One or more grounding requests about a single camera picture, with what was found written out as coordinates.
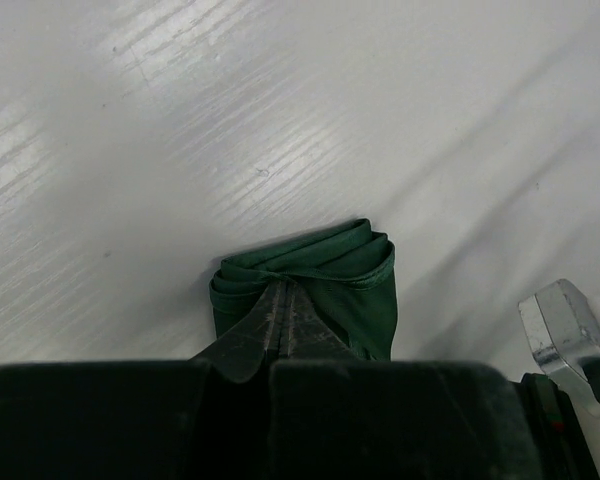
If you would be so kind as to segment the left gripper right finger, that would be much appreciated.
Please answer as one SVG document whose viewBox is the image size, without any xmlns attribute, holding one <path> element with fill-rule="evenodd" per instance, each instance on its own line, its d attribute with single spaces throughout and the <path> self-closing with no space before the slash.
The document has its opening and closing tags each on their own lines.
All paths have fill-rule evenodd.
<svg viewBox="0 0 600 480">
<path fill-rule="evenodd" d="M 513 385 L 477 363 L 280 359 L 271 479 L 532 479 Z"/>
</svg>

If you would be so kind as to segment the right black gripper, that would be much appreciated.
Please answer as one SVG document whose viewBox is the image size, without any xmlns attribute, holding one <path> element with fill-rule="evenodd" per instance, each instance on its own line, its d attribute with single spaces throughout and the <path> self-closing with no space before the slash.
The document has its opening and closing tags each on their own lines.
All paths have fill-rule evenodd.
<svg viewBox="0 0 600 480">
<path fill-rule="evenodd" d="M 569 396 L 547 376 L 527 373 L 514 387 L 539 452 L 543 478 L 599 480 Z"/>
</svg>

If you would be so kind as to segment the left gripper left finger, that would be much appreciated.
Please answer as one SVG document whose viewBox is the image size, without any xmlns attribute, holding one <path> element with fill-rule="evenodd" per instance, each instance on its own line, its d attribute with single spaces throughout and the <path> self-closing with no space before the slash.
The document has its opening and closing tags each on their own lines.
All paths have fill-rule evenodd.
<svg viewBox="0 0 600 480">
<path fill-rule="evenodd" d="M 0 479 L 263 479 L 284 286 L 190 360 L 0 365 Z"/>
</svg>

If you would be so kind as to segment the dark green cloth napkin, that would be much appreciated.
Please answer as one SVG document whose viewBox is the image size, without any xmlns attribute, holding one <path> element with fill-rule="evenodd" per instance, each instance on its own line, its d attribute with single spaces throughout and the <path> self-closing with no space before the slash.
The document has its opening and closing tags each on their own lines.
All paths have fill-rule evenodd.
<svg viewBox="0 0 600 480">
<path fill-rule="evenodd" d="M 216 335 L 237 325 L 269 283 L 293 281 L 354 353 L 386 361 L 398 323 L 394 267 L 394 244 L 367 218 L 227 257 L 209 283 Z"/>
</svg>

